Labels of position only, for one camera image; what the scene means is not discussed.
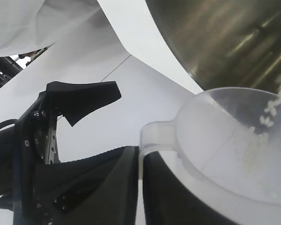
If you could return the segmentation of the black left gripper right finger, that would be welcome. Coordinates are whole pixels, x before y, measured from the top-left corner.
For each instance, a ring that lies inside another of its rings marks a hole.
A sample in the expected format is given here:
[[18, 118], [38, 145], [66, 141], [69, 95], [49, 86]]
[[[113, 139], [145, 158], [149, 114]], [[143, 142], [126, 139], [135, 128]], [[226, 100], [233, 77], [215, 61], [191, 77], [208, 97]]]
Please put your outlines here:
[[227, 219], [180, 183], [161, 155], [145, 156], [143, 201], [147, 225], [226, 225]]

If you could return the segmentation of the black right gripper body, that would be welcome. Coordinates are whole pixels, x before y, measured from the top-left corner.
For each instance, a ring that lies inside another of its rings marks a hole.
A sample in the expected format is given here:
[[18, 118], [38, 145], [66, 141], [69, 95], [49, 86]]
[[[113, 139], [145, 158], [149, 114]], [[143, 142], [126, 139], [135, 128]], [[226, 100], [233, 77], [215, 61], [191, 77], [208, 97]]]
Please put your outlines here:
[[45, 111], [45, 92], [19, 119], [0, 123], [0, 209], [13, 213], [14, 225], [48, 225], [52, 215], [35, 215], [36, 163], [59, 162], [56, 130], [58, 114]]

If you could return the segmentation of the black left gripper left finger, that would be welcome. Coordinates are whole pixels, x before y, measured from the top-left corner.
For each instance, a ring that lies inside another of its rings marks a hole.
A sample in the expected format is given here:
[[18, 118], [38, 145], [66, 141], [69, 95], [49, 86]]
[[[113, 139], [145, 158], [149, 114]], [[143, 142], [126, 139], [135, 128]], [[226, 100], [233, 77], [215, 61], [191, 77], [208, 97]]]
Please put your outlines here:
[[138, 200], [138, 154], [126, 146], [111, 173], [89, 198], [90, 225], [134, 225]]

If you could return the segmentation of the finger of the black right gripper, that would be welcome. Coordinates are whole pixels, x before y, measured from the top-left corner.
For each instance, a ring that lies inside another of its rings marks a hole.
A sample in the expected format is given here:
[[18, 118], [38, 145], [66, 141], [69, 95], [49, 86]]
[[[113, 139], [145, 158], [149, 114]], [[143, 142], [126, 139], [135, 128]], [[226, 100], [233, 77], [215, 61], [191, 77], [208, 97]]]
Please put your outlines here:
[[51, 82], [45, 91], [45, 111], [63, 115], [73, 127], [85, 116], [121, 98], [115, 81], [86, 84]]
[[111, 173], [124, 147], [71, 162], [36, 163], [35, 215], [89, 215], [89, 198]]

